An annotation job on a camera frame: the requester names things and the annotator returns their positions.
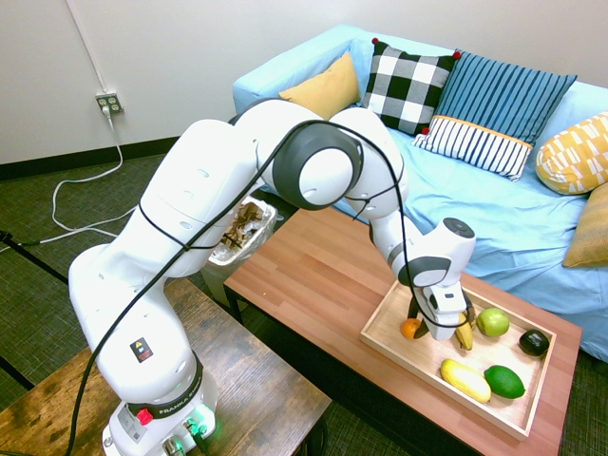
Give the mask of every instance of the white cable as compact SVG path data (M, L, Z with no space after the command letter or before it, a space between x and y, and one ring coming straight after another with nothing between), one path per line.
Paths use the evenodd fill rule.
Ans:
M74 24L76 25L76 29L78 30L78 34L80 35L80 39L83 41L83 44L85 45L86 55L88 55L88 59L91 61L91 64L93 65L93 69L95 69L95 73L97 73L97 79L99 79L99 84L102 86L102 90L104 91L104 93L107 93L107 86L105 85L104 78L102 77L102 72L99 70L99 66L97 65L95 57L91 53L90 45L88 44L85 34L83 33L83 28L80 26L80 20L78 19L78 17L76 16L76 13L74 12L75 9L72 6L71 0L66 0L66 5L67 5L67 9L69 10L70 16L72 16L72 20L74 21Z
M104 230L100 230L99 228L94 228L95 226L98 225L102 225L104 223L109 223L110 221L115 221L118 219L122 219L123 217L126 217L127 215L129 215L131 212L133 212L135 210L135 207L129 209L127 212L125 212L124 214L122 214L120 217L116 217L116 218L111 218L109 220L103 220L103 221L98 221L95 223L91 223L90 225L81 227L81 228L70 228L68 226L65 226L61 221L59 221L56 217L55 217L55 212L57 210L57 194L59 193L59 189L61 188L61 186L64 183L82 183L82 182L91 182L91 181L95 181L96 179L100 179L102 177L107 176L110 173L113 173L114 171L118 170L121 166L123 166L123 151L121 150L121 145L119 144L118 141L118 137L116 136L116 130L114 130L114 124L112 123L112 118L110 116L110 112L109 112L109 108L107 106L104 106L103 112L105 114L105 116L107 117L107 121L110 124L110 128L112 130L112 135L114 136L114 141L116 142L116 148L118 149L118 154L120 157L120 162L118 163L118 165L114 166L111 169L108 169L107 171L104 171L102 174L99 174L97 176L92 176L90 178L85 178L85 179L81 179L81 180L62 180L61 182L59 182L57 184L57 186L55 187L55 191L53 192L53 212L52 212L52 218L53 221L59 225L60 227L62 227L64 230L69 231L69 233L66 233L64 235L58 236L58 237L53 237L51 239L45 239L40 241L41 243L43 242L51 242L53 240L56 239L60 239L60 238L65 238L67 236L71 236L71 235L75 235L77 233L82 233L83 231L96 231L98 233L101 233L103 235L108 235L108 236L112 236L113 238L116 237L116 235L114 235L113 233L108 233L107 231Z

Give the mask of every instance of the label sticker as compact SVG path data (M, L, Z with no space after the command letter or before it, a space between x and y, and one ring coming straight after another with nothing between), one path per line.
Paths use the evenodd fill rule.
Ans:
M147 431L147 429L140 424L137 418L131 414L127 404L124 404L123 409L119 411L118 421L123 427L126 435L128 435L136 444L140 442L143 435Z
M142 363L143 361L145 361L146 359L148 359L150 356L152 356L154 354L150 350L150 347L148 347L148 343L145 341L145 339L143 337L137 339L129 347L131 347L131 350L133 351L133 353L137 357L137 360L140 363Z

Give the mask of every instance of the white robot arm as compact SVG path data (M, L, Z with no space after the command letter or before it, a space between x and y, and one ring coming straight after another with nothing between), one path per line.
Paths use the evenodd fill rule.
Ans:
M432 335L452 335L466 307L460 274L474 234L445 219L423 236L403 217L407 172L375 114L352 108L323 123L301 106L269 100L231 123L199 121L167 154L118 237L80 254L69 270L86 340L122 399L104 431L106 454L179 455L215 429L217 385L162 287L202 268L240 202L264 182L308 210L346 197L370 221L395 276L408 285L411 278Z

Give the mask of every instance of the electrical outlet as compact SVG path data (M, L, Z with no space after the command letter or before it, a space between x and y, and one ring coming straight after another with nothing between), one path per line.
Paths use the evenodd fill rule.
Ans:
M97 100L97 106L100 109L104 109L104 106L109 107L110 115L123 112L123 105L119 101L116 93L103 93L101 95L95 95L95 100Z

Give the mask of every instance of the blue striped pillow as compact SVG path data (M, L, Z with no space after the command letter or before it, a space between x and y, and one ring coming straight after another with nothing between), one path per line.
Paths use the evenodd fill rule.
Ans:
M462 51L427 135L413 144L517 181L576 75L560 76Z

